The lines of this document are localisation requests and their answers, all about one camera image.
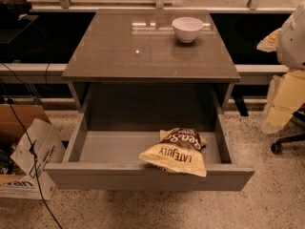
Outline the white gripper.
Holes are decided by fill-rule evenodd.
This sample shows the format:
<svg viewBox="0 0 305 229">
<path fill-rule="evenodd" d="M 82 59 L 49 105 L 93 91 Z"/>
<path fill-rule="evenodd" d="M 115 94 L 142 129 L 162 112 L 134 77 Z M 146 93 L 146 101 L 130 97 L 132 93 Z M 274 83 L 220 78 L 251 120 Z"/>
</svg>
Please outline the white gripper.
<svg viewBox="0 0 305 229">
<path fill-rule="evenodd" d="M 256 46 L 262 52 L 275 52 L 281 29 L 277 29 L 262 39 Z M 263 110 L 261 131 L 275 134 L 281 131 L 305 103 L 305 72 L 295 70 L 285 73 L 281 78 L 273 104 L 267 104 Z"/>
</svg>

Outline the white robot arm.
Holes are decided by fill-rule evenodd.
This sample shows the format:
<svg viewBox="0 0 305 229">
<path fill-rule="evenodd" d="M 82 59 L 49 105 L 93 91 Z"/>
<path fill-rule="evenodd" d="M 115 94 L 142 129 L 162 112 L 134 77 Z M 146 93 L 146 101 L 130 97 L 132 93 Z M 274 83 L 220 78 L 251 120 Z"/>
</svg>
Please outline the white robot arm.
<svg viewBox="0 0 305 229">
<path fill-rule="evenodd" d="M 264 133 L 273 134 L 282 130 L 293 113 L 305 104 L 305 2 L 256 48 L 276 52 L 277 61 L 289 68 L 283 76 L 273 77 L 267 94 L 260 127 Z"/>
</svg>

